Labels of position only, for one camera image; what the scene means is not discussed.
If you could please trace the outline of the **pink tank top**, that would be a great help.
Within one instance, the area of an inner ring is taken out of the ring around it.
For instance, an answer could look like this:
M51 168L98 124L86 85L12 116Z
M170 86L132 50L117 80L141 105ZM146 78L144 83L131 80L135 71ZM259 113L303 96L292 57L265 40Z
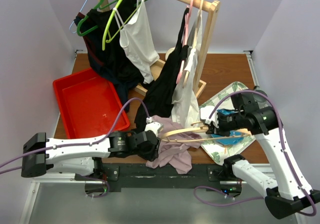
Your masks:
M170 164L178 174L187 174L192 169L192 157L188 149L198 149L202 144L199 141L202 137L193 131L183 132L171 135L169 137L171 141L168 142L162 139L163 135L167 132L179 130L182 126L177 122L173 122L169 117L160 117L158 115L151 117L154 121L162 123L163 129L158 135L161 139L158 148L158 158L154 161L147 161L146 166L155 169Z

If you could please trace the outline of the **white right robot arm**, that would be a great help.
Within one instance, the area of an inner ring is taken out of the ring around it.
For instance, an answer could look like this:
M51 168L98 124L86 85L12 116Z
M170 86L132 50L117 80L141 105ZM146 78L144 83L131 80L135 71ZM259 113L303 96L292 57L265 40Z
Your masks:
M260 194L276 219L293 214L314 217L320 192L302 174L286 139L280 115L262 91L240 90L225 96L215 106L200 108L200 120L208 134L226 137L230 131L247 129L262 147L275 178L256 169L240 154L223 162L223 176L239 178Z

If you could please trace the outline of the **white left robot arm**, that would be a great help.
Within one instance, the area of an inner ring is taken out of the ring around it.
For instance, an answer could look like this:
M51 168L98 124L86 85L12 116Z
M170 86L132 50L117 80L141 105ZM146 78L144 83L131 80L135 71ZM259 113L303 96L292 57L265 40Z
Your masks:
M73 173L99 180L104 174L102 159L137 155L152 162L158 157L160 142L151 130L115 131L108 137L77 139L48 138L45 132L38 132L23 146L21 176Z

